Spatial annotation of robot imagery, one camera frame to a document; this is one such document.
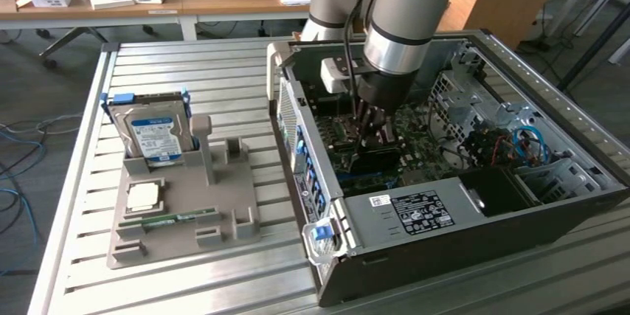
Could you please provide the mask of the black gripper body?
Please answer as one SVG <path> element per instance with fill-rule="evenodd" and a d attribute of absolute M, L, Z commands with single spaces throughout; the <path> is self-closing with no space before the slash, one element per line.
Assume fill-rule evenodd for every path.
<path fill-rule="evenodd" d="M 370 72 L 358 79 L 358 96 L 370 105 L 395 112 L 402 106 L 411 90 L 416 72 L 391 75 L 386 72 Z"/>

